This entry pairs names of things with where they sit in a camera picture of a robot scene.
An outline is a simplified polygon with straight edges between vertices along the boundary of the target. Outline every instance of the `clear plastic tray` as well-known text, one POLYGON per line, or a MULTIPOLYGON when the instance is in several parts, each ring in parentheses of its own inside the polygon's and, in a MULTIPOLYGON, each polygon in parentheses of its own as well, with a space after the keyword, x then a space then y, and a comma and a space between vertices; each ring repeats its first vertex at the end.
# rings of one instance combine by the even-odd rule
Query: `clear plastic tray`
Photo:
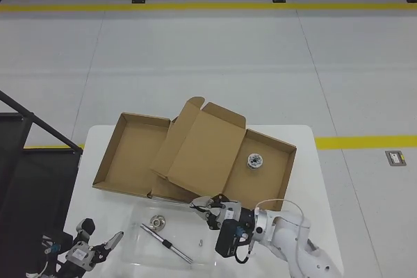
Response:
POLYGON ((207 223, 187 204, 140 199, 133 209, 125 236, 127 239, 121 253, 125 263, 204 272, 212 271, 215 265, 218 233, 211 231, 207 223), (165 217, 165 226, 157 234, 189 256, 193 264, 186 263, 140 228, 142 223, 148 226, 154 215, 165 217))

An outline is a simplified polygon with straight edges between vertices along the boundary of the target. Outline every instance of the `yellow floor line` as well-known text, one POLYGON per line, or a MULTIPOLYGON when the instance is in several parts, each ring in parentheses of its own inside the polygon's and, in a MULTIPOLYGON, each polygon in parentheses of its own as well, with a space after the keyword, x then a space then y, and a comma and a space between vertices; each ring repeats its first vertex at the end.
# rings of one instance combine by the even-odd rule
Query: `yellow floor line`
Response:
POLYGON ((0 12, 101 12, 130 10, 417 10, 417 3, 146 3, 6 5, 0 12))
MULTIPOLYGON (((405 136, 354 136, 354 137, 317 137, 317 149, 392 149, 417 147, 417 135, 405 136)), ((68 148, 66 145, 30 146, 25 149, 68 148)))

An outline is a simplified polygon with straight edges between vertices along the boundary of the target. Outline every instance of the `metal pole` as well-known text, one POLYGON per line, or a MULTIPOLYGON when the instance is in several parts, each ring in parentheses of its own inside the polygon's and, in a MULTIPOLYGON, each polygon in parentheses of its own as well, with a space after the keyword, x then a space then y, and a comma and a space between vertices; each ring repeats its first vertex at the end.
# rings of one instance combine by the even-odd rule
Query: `metal pole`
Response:
POLYGON ((52 126, 44 122, 42 119, 34 115, 31 111, 20 105, 18 102, 16 102, 14 99, 9 97, 4 92, 0 91, 0 100, 7 104, 12 109, 16 110, 18 113, 22 114, 24 117, 27 117, 33 121, 36 125, 43 128, 45 131, 48 131, 51 135, 59 139, 60 141, 64 142, 66 145, 68 145, 70 148, 72 148, 74 151, 82 154, 83 150, 76 144, 74 144, 70 139, 66 138, 63 134, 55 130, 52 126))

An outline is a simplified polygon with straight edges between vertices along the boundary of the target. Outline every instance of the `cardboard box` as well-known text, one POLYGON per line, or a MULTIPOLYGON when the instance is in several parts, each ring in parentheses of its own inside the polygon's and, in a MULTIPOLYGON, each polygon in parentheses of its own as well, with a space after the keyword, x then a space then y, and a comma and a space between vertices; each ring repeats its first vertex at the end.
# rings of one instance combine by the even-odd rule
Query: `cardboard box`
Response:
MULTIPOLYGON (((245 118, 208 103, 189 99, 161 146, 152 170, 168 181, 198 195, 224 193, 229 199, 254 208, 264 199, 283 198, 296 147, 245 129, 245 118), (247 157, 257 153, 263 166, 247 167, 247 157)), ((263 205, 279 210, 281 202, 263 205)))
POLYGON ((155 196, 189 202, 197 196, 153 173, 151 165, 167 137, 171 121, 123 113, 93 182, 94 188, 141 197, 155 196))

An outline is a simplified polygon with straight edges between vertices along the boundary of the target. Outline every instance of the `white plastic part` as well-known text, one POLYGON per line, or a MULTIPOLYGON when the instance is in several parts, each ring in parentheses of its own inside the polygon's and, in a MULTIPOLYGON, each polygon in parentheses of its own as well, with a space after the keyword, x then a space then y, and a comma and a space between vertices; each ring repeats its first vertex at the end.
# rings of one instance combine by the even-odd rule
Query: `white plastic part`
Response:
POLYGON ((250 154, 247 158, 247 166, 252 169, 258 169, 263 165, 263 157, 259 154, 250 154))

